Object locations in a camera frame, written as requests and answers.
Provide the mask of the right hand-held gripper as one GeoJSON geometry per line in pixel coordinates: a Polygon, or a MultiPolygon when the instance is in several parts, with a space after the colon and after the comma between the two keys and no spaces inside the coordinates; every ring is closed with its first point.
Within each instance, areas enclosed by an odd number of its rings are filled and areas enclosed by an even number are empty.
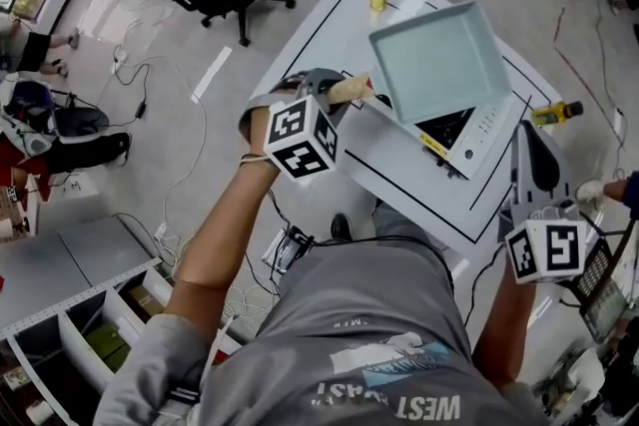
{"type": "Polygon", "coordinates": [[[517,219],[513,207],[499,213],[498,241],[507,250],[515,282],[530,284],[569,280],[583,273],[587,222],[569,199],[570,175],[555,140],[528,121],[511,139],[511,173],[515,205],[551,205],[517,219]]]}

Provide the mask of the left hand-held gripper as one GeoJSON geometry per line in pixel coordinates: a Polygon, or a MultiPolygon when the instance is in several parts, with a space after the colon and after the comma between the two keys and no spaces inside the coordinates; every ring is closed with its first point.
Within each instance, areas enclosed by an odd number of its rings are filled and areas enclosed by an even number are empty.
{"type": "Polygon", "coordinates": [[[313,68],[299,84],[292,82],[272,90],[264,151],[290,179],[314,179],[335,172],[342,151],[337,127],[351,101],[323,107],[320,98],[344,75],[313,68]]]}

